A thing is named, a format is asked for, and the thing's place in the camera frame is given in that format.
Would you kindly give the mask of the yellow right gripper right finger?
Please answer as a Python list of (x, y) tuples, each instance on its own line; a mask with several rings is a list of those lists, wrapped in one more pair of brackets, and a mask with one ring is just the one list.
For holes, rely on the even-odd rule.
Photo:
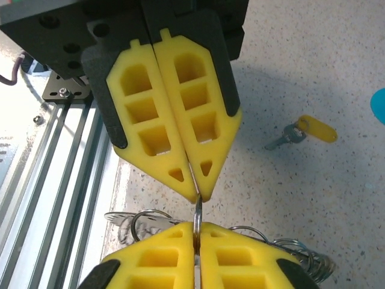
[(200, 233), (202, 288), (318, 288), (291, 254), (204, 222)]

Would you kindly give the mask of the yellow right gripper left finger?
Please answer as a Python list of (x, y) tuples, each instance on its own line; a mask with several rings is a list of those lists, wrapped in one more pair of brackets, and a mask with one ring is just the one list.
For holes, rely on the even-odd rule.
[(194, 288), (193, 224), (183, 222), (107, 255), (80, 288)]

